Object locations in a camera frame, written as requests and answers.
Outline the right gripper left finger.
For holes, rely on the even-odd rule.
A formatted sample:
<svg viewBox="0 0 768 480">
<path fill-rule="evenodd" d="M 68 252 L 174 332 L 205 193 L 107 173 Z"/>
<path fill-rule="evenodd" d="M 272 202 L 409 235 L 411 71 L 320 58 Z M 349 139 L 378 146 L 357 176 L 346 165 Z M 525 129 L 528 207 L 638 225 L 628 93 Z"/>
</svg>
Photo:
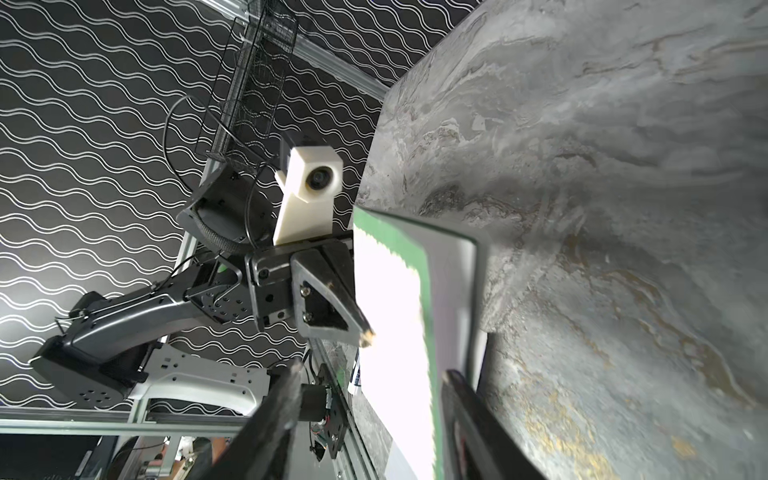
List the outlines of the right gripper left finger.
<svg viewBox="0 0 768 480">
<path fill-rule="evenodd" d="M 205 480 L 285 479 L 302 400 L 302 363 L 294 361 Z"/>
</svg>

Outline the white letter with green border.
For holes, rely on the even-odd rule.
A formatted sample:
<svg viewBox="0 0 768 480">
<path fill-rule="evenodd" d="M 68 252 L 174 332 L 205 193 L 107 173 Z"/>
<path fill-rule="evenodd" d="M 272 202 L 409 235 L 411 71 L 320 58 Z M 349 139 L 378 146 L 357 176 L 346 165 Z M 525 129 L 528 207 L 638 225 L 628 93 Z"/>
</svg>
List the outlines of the white letter with green border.
<svg viewBox="0 0 768 480">
<path fill-rule="evenodd" d="M 488 238 L 467 226 L 358 207 L 357 305 L 372 330 L 362 392 L 418 479 L 444 479 L 442 375 L 479 378 Z"/>
</svg>

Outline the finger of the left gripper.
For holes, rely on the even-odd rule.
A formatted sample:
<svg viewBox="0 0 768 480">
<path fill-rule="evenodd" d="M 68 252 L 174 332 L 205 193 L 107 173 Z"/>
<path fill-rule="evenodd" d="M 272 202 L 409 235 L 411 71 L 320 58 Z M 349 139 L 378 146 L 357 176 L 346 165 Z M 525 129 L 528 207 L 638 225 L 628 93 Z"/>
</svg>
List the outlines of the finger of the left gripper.
<svg viewBox="0 0 768 480">
<path fill-rule="evenodd" d="M 355 299 L 354 262 L 343 242 L 328 242 L 290 259 L 294 318 L 307 339 L 370 346 L 373 329 Z"/>
</svg>

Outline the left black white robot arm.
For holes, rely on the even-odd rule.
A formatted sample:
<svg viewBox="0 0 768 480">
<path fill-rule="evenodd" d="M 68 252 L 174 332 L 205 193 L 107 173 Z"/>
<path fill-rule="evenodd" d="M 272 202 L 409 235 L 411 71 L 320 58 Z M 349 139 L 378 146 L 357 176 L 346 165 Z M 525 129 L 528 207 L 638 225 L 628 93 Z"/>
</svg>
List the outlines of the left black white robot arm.
<svg viewBox="0 0 768 480">
<path fill-rule="evenodd" d="M 332 231 L 341 174 L 331 151 L 295 149 L 276 173 L 283 198 L 271 217 L 255 180 L 219 168 L 178 215 L 203 252 L 138 291 L 83 295 L 69 327 L 33 356 L 33 370 L 82 408 L 160 397 L 248 414 L 269 391 L 269 371 L 194 358 L 161 338 L 251 318 L 259 328 L 290 320 L 306 338 L 369 346 L 374 332 L 354 298 L 351 237 Z"/>
</svg>

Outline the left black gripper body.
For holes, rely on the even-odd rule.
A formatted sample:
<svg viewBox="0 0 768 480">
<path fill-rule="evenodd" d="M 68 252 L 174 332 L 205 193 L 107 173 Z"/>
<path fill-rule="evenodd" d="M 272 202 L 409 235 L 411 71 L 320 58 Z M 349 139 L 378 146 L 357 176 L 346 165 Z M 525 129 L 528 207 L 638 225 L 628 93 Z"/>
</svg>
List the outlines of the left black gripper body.
<svg viewBox="0 0 768 480">
<path fill-rule="evenodd" d="M 339 241 L 352 251 L 351 236 L 319 239 L 271 246 L 245 256 L 247 286 L 258 330 L 286 321 L 293 315 L 291 257 L 299 252 Z"/>
</svg>

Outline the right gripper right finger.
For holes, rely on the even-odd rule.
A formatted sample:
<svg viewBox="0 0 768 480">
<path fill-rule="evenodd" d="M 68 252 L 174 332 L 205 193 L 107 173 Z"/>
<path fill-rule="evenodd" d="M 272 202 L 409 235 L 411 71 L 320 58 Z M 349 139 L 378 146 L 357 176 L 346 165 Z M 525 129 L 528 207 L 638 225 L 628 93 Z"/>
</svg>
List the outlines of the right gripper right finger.
<svg viewBox="0 0 768 480">
<path fill-rule="evenodd" d="M 544 477 L 456 370 L 443 375 L 442 419 L 447 479 Z"/>
</svg>

